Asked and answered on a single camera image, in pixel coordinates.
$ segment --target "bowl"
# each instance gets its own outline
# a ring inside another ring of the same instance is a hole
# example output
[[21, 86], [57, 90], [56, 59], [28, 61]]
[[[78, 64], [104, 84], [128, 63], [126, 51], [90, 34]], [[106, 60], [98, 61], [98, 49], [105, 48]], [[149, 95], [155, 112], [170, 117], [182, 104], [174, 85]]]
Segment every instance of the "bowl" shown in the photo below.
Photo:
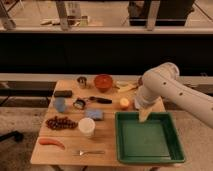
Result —
[[101, 93], [104, 93], [112, 88], [113, 79], [108, 74], [99, 74], [94, 79], [94, 85]]

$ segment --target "grapes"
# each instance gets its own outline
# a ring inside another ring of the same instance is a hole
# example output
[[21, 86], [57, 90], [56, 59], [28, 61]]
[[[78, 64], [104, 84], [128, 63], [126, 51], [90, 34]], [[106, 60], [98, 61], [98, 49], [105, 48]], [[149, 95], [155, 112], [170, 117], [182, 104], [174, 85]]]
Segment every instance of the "grapes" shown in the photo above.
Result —
[[59, 118], [54, 116], [46, 121], [48, 128], [52, 130], [62, 130], [62, 129], [74, 129], [78, 126], [78, 123], [70, 120], [68, 117]]

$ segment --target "green tray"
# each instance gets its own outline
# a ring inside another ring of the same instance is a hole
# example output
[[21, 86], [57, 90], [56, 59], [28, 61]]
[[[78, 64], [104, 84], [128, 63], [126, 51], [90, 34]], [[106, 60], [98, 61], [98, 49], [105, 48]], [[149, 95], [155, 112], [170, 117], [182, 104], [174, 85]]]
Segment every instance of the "green tray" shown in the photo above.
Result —
[[118, 161], [128, 164], [185, 162], [169, 113], [151, 113], [140, 123], [137, 112], [117, 112], [115, 125]]

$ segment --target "wooden table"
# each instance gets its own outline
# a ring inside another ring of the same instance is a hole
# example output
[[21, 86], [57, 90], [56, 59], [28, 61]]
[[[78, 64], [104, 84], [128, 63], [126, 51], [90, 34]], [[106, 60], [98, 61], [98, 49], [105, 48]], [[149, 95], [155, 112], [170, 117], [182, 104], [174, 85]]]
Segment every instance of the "wooden table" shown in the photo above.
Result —
[[[46, 112], [44, 121], [42, 123], [39, 138], [41, 137], [52, 137], [59, 140], [65, 145], [65, 150], [58, 148], [57, 146], [40, 145], [37, 142], [35, 144], [31, 163], [32, 164], [48, 164], [48, 165], [87, 165], [87, 166], [128, 166], [117, 161], [116, 155], [116, 139], [115, 139], [115, 112], [121, 111], [119, 107], [119, 99], [121, 97], [127, 97], [131, 102], [135, 90], [128, 92], [117, 93], [116, 88], [112, 88], [106, 93], [100, 93], [92, 84], [89, 82], [89, 88], [80, 89], [75, 80], [60, 80], [57, 82], [55, 90], [72, 90], [73, 97], [66, 98], [66, 104], [68, 110], [64, 113], [58, 113], [53, 107], [54, 97], [51, 99], [51, 103]], [[74, 130], [61, 130], [55, 131], [46, 127], [45, 121], [54, 116], [64, 117], [67, 116], [69, 119], [78, 122], [84, 117], [84, 110], [77, 110], [73, 107], [73, 102], [77, 97], [89, 97], [98, 96], [104, 98], [110, 98], [113, 100], [112, 104], [98, 104], [90, 103], [87, 104], [86, 108], [98, 108], [104, 111], [104, 120], [95, 121], [96, 130], [93, 138], [85, 138], [78, 128]], [[134, 111], [133, 102], [129, 111]], [[162, 100], [154, 106], [154, 111], [160, 112], [165, 111]], [[73, 156], [72, 150], [105, 150], [105, 154], [96, 155], [83, 155]]]

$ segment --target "metal fork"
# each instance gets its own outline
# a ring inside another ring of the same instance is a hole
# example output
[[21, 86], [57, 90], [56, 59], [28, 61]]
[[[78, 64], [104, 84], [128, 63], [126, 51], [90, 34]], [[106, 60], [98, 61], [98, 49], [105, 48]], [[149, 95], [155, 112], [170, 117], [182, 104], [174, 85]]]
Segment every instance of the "metal fork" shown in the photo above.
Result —
[[75, 151], [73, 151], [74, 156], [82, 156], [84, 154], [105, 154], [105, 151], [103, 151], [103, 150], [88, 150], [88, 151], [75, 150]]

